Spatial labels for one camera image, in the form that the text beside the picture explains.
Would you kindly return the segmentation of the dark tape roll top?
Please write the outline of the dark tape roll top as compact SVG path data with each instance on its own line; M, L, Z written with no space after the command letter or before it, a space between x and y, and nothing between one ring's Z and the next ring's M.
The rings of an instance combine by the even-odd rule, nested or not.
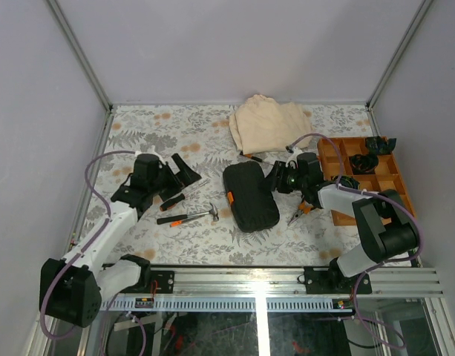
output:
M381 136L370 136L365 139L365 147L370 154L376 156L392 154L396 147L397 138L384 138Z

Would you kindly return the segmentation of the small precision screwdriver by bag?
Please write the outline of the small precision screwdriver by bag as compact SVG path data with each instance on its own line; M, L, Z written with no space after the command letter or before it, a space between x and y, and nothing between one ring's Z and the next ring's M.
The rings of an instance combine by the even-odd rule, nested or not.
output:
M252 154L245 154L243 151L241 151L239 154L240 154L241 156L243 156L243 157L246 157L247 159L256 161L256 162L258 162L258 163L267 164L267 165L271 165L271 166L274 165L273 163L271 163L271 162L269 162L269 161L267 161L267 160L265 160L265 159L262 159L262 158L260 158L260 157L258 157L258 156L254 156L254 155L252 155Z

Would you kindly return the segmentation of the cream cloth bag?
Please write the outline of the cream cloth bag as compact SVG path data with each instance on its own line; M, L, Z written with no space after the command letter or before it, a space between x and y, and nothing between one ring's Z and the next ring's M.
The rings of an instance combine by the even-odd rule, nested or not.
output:
M229 117L229 128L245 154L279 152L304 134L311 134L312 112L294 102L280 104L255 94Z

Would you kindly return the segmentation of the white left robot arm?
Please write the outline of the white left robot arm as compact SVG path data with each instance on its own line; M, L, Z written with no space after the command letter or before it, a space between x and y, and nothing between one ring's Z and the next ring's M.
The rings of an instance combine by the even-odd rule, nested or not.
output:
M106 218L64 257L45 262L39 287L43 317L85 328L106 300L126 289L141 293L151 287L151 263L147 259L126 254L112 266L103 265L125 233L152 206L154 197L169 200L201 179L178 154L171 158L178 172L173 172L159 154L138 153L132 172L104 202Z

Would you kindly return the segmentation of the orange black needle-nose pliers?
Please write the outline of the orange black needle-nose pliers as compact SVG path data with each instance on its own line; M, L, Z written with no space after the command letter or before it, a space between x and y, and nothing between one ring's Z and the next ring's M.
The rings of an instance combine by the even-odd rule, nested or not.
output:
M290 220L287 223L287 225L292 225L300 217L302 217L305 214L310 213L312 209L313 209L313 205L308 203L306 200L302 200L301 203L298 205L297 210L295 211L295 213L290 218Z

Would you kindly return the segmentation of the orange utility knife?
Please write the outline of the orange utility knife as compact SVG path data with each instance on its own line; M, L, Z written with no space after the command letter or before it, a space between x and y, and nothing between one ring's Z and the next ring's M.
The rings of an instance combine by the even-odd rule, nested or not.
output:
M182 225L182 224L184 224L184 223L188 223L188 222L190 222L190 221L192 221L192 220L196 220L196 219L197 219L197 218L195 218L195 217L191 217L191 218L187 218L187 219L183 219L183 220L178 220L178 221L172 222L172 223L170 224L170 227L179 226L179 225Z

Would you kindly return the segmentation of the orange compartment tray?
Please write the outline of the orange compartment tray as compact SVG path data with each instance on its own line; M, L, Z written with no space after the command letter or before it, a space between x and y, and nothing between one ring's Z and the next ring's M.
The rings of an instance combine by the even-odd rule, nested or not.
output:
M374 174L354 174L350 165L350 157L356 154L369 154L365 147L366 137L341 137L333 138L330 142L320 139L317 144L321 168L326 180L340 172L344 166L344 174L352 176L360 182L359 190L384 191L393 189L399 193L404 207L414 214L412 203L403 182L399 167L392 154L378 156L379 164Z

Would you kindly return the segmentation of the dark tape roll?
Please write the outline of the dark tape roll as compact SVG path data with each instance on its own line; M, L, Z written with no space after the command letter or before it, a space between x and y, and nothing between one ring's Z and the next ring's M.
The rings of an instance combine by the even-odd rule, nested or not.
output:
M397 138L384 138L381 136L370 136L365 139L365 147L370 154L376 156L392 154L396 147Z
M375 154L356 154L350 157L350 165L354 174L374 174L379 164Z
M360 182L354 179L352 176L336 175L331 177L331 180L335 183L335 185L342 186L345 188L352 188L358 190L360 186Z

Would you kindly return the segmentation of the dark green tool case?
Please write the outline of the dark green tool case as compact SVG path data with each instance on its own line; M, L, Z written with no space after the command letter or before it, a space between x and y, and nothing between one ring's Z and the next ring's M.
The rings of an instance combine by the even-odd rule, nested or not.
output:
M223 171L223 185L232 216L244 233L270 229L280 219L271 191L261 187L265 176L255 162L230 165Z

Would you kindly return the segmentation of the floral table mat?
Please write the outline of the floral table mat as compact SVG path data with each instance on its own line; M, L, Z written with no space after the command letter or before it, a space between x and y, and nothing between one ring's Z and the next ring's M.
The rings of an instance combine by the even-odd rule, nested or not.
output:
M115 245L109 262L136 254L157 264L235 266L324 266L359 244L353 226L337 226L329 211L313 211L292 222L300 195L276 194L280 211L276 226L242 232L230 211L222 173L242 162L229 129L233 105L120 105L110 119L96 178L97 195L74 233L82 239L101 220L103 200L131 173L135 151L154 148L165 158L179 154L202 179L185 190L186 198L172 214L190 214L215 205L220 219L203 217L178 227L158 225L160 199Z

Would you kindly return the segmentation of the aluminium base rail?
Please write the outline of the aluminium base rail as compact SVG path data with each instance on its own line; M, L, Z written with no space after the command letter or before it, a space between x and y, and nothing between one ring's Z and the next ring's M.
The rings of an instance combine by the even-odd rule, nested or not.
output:
M432 268L386 267L333 286L325 267L156 268L145 289L118 294L103 309L113 311L239 311L255 309L265 298L270 311L348 312L357 299L429 299L443 297Z

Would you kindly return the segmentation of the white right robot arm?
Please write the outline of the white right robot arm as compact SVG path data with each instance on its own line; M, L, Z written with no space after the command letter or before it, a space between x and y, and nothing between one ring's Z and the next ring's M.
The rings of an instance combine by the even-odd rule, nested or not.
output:
M360 191L341 183L341 176L325 180L313 153L275 162L263 187L281 194L299 191L308 208L338 211L354 218L359 244L330 262L327 280L333 291L345 292L356 276L420 248L420 230L397 191Z

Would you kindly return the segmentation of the steel claw hammer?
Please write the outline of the steel claw hammer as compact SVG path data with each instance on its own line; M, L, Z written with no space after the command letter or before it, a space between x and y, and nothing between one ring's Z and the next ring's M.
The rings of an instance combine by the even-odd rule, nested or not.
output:
M156 224L158 225L165 225L165 224L171 224L172 222L178 221L178 220L183 220L191 217L195 217L197 219L208 216L210 215L212 217L212 220L214 222L217 222L219 220L219 212L217 207L214 204L210 204L210 209L207 211L201 211L201 212L196 212L193 214L180 214L180 215L175 215L175 216L170 216L170 217L162 217L156 220Z

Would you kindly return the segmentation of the large black orange screwdriver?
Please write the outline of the large black orange screwdriver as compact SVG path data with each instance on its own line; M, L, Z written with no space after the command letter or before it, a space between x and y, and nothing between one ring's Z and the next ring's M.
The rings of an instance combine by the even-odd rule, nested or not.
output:
M176 204L178 204L179 202L182 202L183 200L185 200L187 198L188 195L190 194L193 194L196 190L202 188L204 185L206 185L208 183L208 181L204 181L204 182L201 182L199 185L197 185L196 187L194 188L191 188L190 190L188 190L187 192L184 192L184 193L180 193L178 194L177 196L175 197L172 197L170 198L169 200L166 200L165 202L163 202L161 205L160 205L160 210L161 211L167 211L173 207L175 207Z

